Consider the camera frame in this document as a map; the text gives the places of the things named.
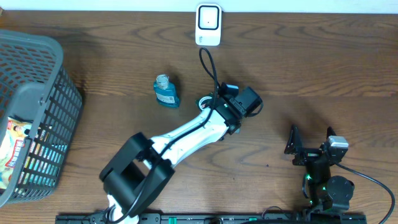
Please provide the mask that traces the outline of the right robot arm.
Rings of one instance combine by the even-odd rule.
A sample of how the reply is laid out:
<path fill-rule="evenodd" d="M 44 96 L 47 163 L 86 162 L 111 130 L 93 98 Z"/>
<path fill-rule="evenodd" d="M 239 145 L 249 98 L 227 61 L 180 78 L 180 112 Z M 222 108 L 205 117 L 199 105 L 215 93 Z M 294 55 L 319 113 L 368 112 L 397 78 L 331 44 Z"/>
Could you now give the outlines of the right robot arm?
<path fill-rule="evenodd" d="M 294 156 L 295 166 L 304 166 L 303 193 L 312 202 L 311 209 L 319 212 L 340 212 L 349 209 L 354 183 L 340 175 L 331 175 L 330 167 L 341 162 L 348 151 L 348 142 L 333 128 L 326 131 L 326 141 L 318 148 L 304 147 L 298 128 L 290 129 L 284 153 Z"/>

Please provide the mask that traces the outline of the teal mouthwash bottle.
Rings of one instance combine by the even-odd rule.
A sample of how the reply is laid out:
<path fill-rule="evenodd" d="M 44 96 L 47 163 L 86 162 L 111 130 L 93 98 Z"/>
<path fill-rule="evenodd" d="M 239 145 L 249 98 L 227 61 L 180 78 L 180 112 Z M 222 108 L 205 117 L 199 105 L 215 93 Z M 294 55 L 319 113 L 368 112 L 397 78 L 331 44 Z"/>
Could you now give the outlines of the teal mouthwash bottle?
<path fill-rule="evenodd" d="M 180 106 L 177 89 L 173 83 L 170 83 L 168 75 L 158 75 L 154 81 L 153 89 L 159 104 L 169 108 L 178 108 Z"/>

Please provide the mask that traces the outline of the green ointment tin box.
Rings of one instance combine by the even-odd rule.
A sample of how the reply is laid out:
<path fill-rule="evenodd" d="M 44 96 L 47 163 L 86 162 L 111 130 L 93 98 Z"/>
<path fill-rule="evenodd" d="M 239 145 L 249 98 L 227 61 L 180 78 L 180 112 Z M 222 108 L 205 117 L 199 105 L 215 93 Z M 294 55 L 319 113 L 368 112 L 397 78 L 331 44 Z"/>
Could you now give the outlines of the green ointment tin box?
<path fill-rule="evenodd" d="M 195 104 L 197 105 L 200 111 L 203 111 L 205 108 L 213 104 L 213 96 L 212 95 L 203 96 L 199 100 L 196 100 Z"/>

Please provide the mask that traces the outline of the snack bag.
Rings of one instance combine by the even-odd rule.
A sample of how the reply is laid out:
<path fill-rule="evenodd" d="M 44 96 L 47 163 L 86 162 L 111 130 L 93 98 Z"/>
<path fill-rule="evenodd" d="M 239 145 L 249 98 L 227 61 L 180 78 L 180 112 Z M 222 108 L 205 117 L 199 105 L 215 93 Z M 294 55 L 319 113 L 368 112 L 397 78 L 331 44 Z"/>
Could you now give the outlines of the snack bag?
<path fill-rule="evenodd" d="M 24 139 L 29 136 L 32 124 L 8 117 L 7 129 L 1 143 L 1 191 L 6 190 L 12 178 Z"/>

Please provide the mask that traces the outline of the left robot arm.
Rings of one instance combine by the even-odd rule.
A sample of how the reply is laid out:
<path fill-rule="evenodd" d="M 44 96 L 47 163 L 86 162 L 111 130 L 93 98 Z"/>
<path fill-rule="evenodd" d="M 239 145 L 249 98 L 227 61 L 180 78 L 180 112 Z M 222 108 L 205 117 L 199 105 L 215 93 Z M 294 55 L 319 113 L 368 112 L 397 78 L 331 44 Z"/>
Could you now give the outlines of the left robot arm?
<path fill-rule="evenodd" d="M 234 134 L 243 118 L 257 115 L 261 97 L 250 87 L 240 91 L 222 83 L 210 105 L 181 127 L 151 138 L 131 136 L 101 171 L 108 195 L 105 223 L 137 223 L 142 213 L 163 191 L 175 167 L 200 148 Z"/>

